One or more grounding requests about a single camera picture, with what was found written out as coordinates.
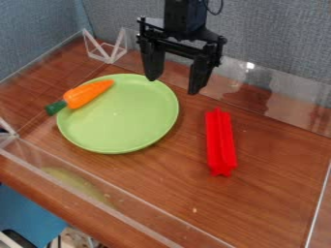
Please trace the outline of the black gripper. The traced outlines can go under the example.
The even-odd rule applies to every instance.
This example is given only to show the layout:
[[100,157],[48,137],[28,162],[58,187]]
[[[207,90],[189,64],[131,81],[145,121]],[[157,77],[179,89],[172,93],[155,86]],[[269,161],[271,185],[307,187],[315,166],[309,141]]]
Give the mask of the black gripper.
[[149,81],[159,79],[163,74],[165,52],[189,59],[199,53],[208,55],[197,55],[189,66],[187,93],[197,94],[207,85],[213,66],[219,67],[221,64],[227,38],[208,30],[205,26],[188,33],[167,30],[163,18],[140,16],[137,23],[140,24],[137,44],[141,50],[144,75]]

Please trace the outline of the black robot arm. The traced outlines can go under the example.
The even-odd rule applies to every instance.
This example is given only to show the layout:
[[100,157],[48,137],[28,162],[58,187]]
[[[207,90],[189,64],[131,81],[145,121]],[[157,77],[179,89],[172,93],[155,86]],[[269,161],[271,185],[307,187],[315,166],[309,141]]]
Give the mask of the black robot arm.
[[207,85],[213,68],[221,64],[227,38],[205,27],[208,0],[165,0],[164,17],[140,16],[140,45],[144,75],[149,81],[160,78],[164,71],[165,53],[192,60],[187,93],[195,95]]

